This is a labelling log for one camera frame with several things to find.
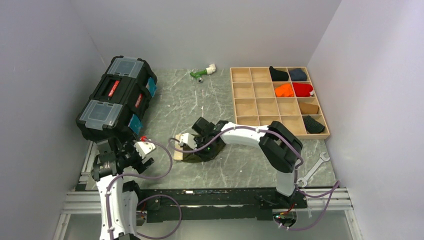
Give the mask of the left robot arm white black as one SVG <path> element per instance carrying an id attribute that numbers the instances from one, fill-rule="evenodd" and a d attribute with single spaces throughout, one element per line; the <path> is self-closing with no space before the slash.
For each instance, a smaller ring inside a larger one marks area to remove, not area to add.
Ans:
<path id="1" fill-rule="evenodd" d="M 156 146 L 147 141 L 129 140 L 121 143 L 108 138 L 96 143 L 99 153 L 95 156 L 91 177 L 100 196 L 101 240 L 136 240 L 137 209 L 144 203 L 144 196 L 135 181 L 124 181 L 126 168 L 143 173 L 153 162 L 147 155 Z"/>

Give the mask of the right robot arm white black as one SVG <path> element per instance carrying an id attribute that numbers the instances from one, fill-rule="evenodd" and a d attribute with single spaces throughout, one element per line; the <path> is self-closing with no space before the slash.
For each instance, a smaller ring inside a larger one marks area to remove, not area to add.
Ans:
<path id="1" fill-rule="evenodd" d="M 195 132 L 188 147 L 202 161 L 215 158 L 226 145 L 259 148 L 276 170 L 276 203 L 287 208 L 295 202 L 297 163 L 301 163 L 303 144 L 279 121 L 268 125 L 249 126 L 227 120 L 217 123 L 200 117 L 192 126 Z"/>

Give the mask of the wooden compartment tray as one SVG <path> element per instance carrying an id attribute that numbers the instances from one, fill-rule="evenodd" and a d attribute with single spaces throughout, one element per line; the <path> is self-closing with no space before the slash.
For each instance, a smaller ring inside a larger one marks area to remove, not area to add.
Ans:
<path id="1" fill-rule="evenodd" d="M 307 81 L 292 81 L 289 70 L 301 68 L 307 74 Z M 272 81 L 268 67 L 232 67 L 230 82 L 233 94 L 235 122 L 240 125 L 262 126 L 273 121 L 281 122 L 301 140 L 325 140 L 330 136 L 324 112 L 317 94 L 311 97 L 276 97 L 274 88 L 283 84 L 302 83 L 313 85 L 308 70 L 304 66 L 276 66 L 275 69 L 285 71 L 288 81 Z M 315 115 L 301 114 L 299 102 L 319 106 Z M 320 134 L 306 131 L 303 116 L 311 116 L 325 126 Z"/>

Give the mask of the olive green underwear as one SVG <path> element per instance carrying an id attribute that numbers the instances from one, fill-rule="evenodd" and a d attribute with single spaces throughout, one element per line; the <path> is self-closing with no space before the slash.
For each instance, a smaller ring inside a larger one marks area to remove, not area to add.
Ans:
<path id="1" fill-rule="evenodd" d="M 201 136 L 200 134 L 177 134 L 172 138 L 175 148 L 173 159 L 185 163 L 202 163 L 215 159 L 226 146 L 220 137 L 212 141 L 202 150 L 187 153 L 187 151 L 194 151 L 203 147 L 205 144 L 209 143 L 212 138 L 213 136 Z"/>

